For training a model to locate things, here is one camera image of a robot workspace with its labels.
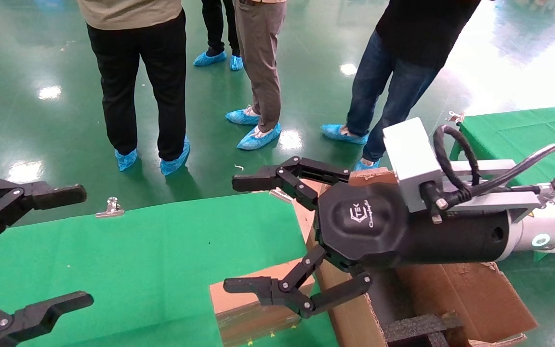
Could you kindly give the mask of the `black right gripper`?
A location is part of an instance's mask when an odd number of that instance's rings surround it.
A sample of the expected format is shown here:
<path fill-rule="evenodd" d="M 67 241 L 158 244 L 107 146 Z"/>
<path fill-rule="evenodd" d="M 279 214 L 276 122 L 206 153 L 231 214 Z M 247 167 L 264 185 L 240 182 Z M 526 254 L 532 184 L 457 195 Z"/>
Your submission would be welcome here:
<path fill-rule="evenodd" d="M 367 272 L 359 272 L 326 291 L 305 295 L 301 286 L 325 260 L 341 269 L 495 262 L 507 248 L 507 212 L 460 212 L 434 224 L 427 211 L 409 211 L 395 184 L 351 186 L 349 178 L 345 167 L 299 156 L 264 165 L 254 175 L 234 175 L 234 191 L 279 188 L 307 210 L 317 209 L 322 246 L 308 251 L 284 279 L 227 278 L 225 292 L 254 294 L 262 306 L 285 306 L 307 319 L 365 294 L 372 284 Z M 331 187 L 319 196 L 303 179 Z"/>

